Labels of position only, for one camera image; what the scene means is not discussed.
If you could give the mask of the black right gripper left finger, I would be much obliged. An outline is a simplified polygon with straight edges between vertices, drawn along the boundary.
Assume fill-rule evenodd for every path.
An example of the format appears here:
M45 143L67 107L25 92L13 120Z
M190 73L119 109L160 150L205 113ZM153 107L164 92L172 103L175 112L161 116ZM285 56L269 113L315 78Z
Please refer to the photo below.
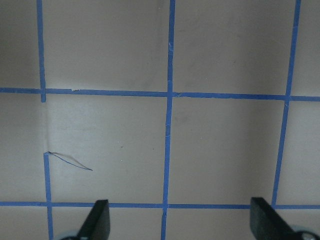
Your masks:
M97 200L76 235L77 240L108 240L111 231L109 201Z

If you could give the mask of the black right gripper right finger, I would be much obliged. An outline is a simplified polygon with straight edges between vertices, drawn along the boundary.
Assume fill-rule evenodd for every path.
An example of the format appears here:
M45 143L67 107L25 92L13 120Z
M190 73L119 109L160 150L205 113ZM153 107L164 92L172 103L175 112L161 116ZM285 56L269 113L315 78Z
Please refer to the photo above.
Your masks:
M250 230L256 240L297 240L297 233L262 197L250 199Z

